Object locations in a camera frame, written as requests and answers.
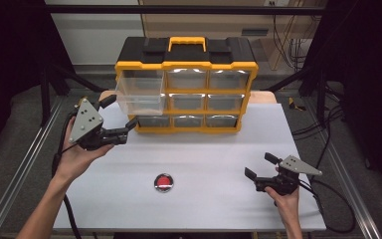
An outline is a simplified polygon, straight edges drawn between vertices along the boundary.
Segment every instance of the aluminum rail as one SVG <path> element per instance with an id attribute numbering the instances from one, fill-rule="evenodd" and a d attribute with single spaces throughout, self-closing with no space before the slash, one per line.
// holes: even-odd
<path id="1" fill-rule="evenodd" d="M 24 10 L 45 10 L 71 14 L 220 14 L 220 15 L 300 15 L 321 16 L 342 10 L 325 7 L 258 7 L 258 6 L 173 6 L 173 5 L 45 5 L 25 6 Z"/>
<path id="2" fill-rule="evenodd" d="M 40 127 L 38 133 L 36 134 L 35 139 L 33 140 L 30 148 L 28 149 L 26 155 L 24 156 L 20 166 L 17 169 L 17 172 L 14 174 L 11 182 L 9 183 L 4 195 L 0 200 L 0 228 L 4 222 L 9 210 L 11 209 L 12 204 L 15 201 L 15 198 L 18 195 L 23 183 L 29 174 L 30 168 L 36 160 L 36 157 L 42 148 L 43 143 L 45 142 L 46 137 L 48 136 L 52 126 L 55 123 L 57 115 L 61 110 L 62 104 L 64 102 L 64 97 L 56 97 L 54 105 L 51 109 L 51 117 L 48 122 Z"/>
<path id="3" fill-rule="evenodd" d="M 303 101 L 304 101 L 304 104 L 307 106 L 307 109 L 309 113 L 311 114 L 311 117 L 314 120 L 316 120 L 315 106 L 312 102 L 312 99 L 303 98 Z M 324 143 L 326 143 L 327 141 L 326 130 L 323 130 L 320 133 L 320 135 Z M 364 200 L 359 194 L 358 189 L 356 189 L 355 183 L 353 182 L 348 171 L 346 170 L 332 141 L 329 142 L 329 145 L 327 147 L 327 152 L 330 156 L 330 162 L 334 169 L 334 172 L 337 175 L 337 179 L 339 180 L 342 190 L 346 195 L 346 199 L 349 201 L 349 203 L 351 204 L 355 212 L 355 217 L 358 221 L 359 228 L 364 234 L 364 237 L 367 239 L 380 239 L 381 238 L 380 232 L 378 231 L 377 226 L 374 223 L 374 220 L 372 219 L 368 211 L 368 208 L 364 203 Z"/>

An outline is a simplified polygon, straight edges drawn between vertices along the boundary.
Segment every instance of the gray floor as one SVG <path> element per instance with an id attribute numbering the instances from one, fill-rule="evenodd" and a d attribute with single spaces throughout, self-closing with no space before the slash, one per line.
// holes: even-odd
<path id="1" fill-rule="evenodd" d="M 253 86 L 255 89 L 259 89 L 273 84 L 274 81 L 272 79 L 275 77 L 272 75 L 265 76 L 265 78 L 261 77 L 255 81 Z M 99 75 L 96 77 L 96 80 L 103 87 L 113 88 L 112 83 L 114 81 L 107 80 L 110 78 L 112 76 Z M 69 97 L 63 97 L 61 113 L 56 119 L 54 127 L 47 135 L 47 139 L 32 165 L 18 196 L 8 211 L 8 215 L 2 222 L 0 236 L 19 231 L 40 200 L 50 180 L 52 156 L 57 149 L 64 117 L 78 99 L 85 95 L 96 97 L 96 94 L 91 94 L 88 91 L 76 91 L 71 93 Z M 300 107 L 306 107 L 304 104 L 306 101 L 310 101 L 310 99 L 303 101 L 295 94 L 295 91 L 281 91 L 276 93 L 276 96 L 278 101 L 283 104 L 291 130 L 303 128 L 313 123 L 313 119 L 308 111 L 292 110 L 288 107 L 289 96 L 292 96 L 296 105 Z M 11 116 L 0 136 L 0 199 L 39 130 L 41 121 L 40 99 L 40 89 L 36 87 L 16 96 L 12 101 Z M 57 98 L 53 94 L 52 99 L 54 102 L 58 101 L 60 97 Z M 331 109 L 335 105 L 336 102 L 328 99 L 326 103 L 328 108 Z M 364 156 L 344 121 L 337 119 L 332 123 L 331 140 L 345 167 L 350 172 L 350 176 L 382 236 L 382 175 L 380 172 L 365 168 Z M 324 146 L 320 134 L 307 139 L 296 140 L 295 143 L 301 158 L 311 165 L 315 165 Z M 324 175 L 318 179 L 342 192 L 338 174 L 335 173 L 330 161 L 331 158 L 327 154 L 320 166 Z M 314 185 L 313 188 L 320 195 L 326 224 L 336 229 L 348 228 L 350 214 L 346 205 L 329 190 L 318 185 Z M 338 234 L 326 230 L 323 232 L 312 232 L 309 236 L 312 238 L 364 238 L 364 234 L 358 225 L 349 234 Z M 277 237 L 276 233 L 260 234 L 260 238 Z"/>

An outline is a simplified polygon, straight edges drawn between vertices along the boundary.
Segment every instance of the table top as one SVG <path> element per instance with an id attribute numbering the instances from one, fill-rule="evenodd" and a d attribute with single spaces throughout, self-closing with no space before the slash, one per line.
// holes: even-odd
<path id="1" fill-rule="evenodd" d="M 117 104 L 100 111 L 105 128 L 123 127 Z M 77 225 L 93 231 L 276 231 L 284 230 L 266 193 L 257 192 L 245 167 L 262 177 L 277 175 L 264 160 L 270 152 L 298 156 L 282 106 L 249 104 L 238 133 L 145 134 L 96 160 L 68 191 Z M 158 192 L 157 175 L 173 177 L 173 188 Z M 300 179 L 307 181 L 302 174 Z M 301 228 L 324 230 L 317 204 L 301 189 Z M 70 227 L 61 207 L 55 230 Z"/>

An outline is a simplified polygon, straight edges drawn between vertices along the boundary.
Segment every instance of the yellow and black tool organizer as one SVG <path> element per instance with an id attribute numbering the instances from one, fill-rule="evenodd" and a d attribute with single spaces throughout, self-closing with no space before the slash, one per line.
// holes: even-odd
<path id="1" fill-rule="evenodd" d="M 246 38 L 125 40 L 117 100 L 139 132 L 237 132 L 258 66 Z"/>

